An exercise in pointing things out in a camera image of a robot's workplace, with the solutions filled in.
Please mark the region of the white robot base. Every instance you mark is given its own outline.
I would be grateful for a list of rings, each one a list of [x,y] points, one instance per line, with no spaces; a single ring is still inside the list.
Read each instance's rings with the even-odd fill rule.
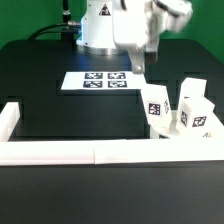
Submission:
[[[123,52],[113,39],[113,13],[115,2],[126,10],[125,0],[86,0],[86,13],[81,19],[81,36],[76,41],[79,51],[96,55],[115,55]]]

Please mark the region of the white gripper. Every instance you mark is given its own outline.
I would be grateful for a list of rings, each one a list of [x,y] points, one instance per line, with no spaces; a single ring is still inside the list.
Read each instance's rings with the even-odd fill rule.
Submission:
[[[188,0],[112,0],[113,40],[128,50],[132,72],[143,74],[145,60],[158,61],[159,36],[165,31],[178,33],[193,14]]]

